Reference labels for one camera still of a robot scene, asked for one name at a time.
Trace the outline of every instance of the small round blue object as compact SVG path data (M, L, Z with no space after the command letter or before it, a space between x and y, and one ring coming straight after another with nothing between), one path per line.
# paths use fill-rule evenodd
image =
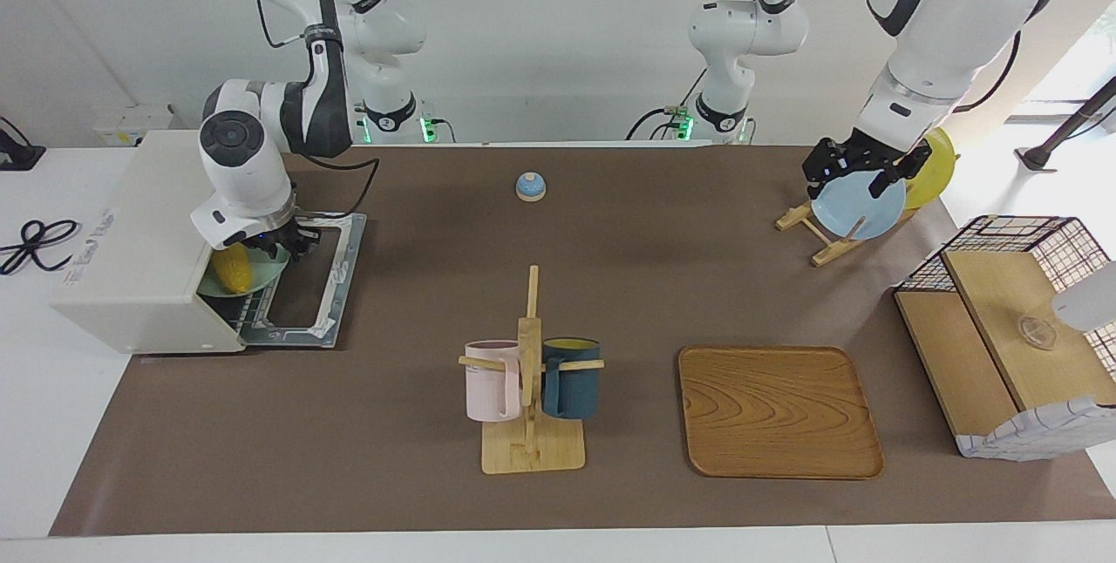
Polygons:
M538 201L546 197L547 182L535 171L527 171L516 180L516 197L522 201Z

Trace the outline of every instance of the brown tabletop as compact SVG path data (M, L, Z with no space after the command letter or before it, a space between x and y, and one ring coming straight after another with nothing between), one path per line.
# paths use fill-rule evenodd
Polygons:
M940 202L818 269L817 238L773 229L802 200L805 149L366 149L343 161L373 151L384 162L362 210L375 222L337 349L136 357L52 535L1116 517L1085 452L959 456L886 290L953 233ZM306 208L345 208L365 179L290 166ZM514 197L527 170L548 182L541 202ZM599 412L585 469L484 476L455 360L469 341L514 335L531 263L543 334L603 344ZM312 299L299 266L283 286ZM693 344L846 350L883 474L698 475L675 371Z

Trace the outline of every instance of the yellow corn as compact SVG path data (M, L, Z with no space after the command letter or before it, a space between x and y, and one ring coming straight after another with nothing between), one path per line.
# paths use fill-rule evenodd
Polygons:
M218 280L228 293L243 295L252 287L252 266L248 261L248 249L239 242L228 249L213 251L210 258Z

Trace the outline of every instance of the mug handle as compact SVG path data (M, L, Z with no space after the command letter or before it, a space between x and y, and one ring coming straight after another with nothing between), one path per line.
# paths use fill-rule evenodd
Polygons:
M558 378L561 376L561 372L558 371L558 365L565 362L558 356L554 356L547 360L547 392L543 399L547 402L554 402L555 404L555 416L561 417L562 411L559 409L561 402L558 401Z
M500 407L500 417L508 417L514 408L519 407L519 374L511 373L512 361L503 359L503 404Z

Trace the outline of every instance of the wire basket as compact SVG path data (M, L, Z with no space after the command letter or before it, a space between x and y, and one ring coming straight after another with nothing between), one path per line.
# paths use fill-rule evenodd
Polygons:
M1056 290L1084 280L1108 264L1108 255L1076 217L978 217L915 269L898 286L902 290L953 290L945 269L945 251L1028 251L1033 255ZM1116 323L1085 334L1097 357L1116 380Z

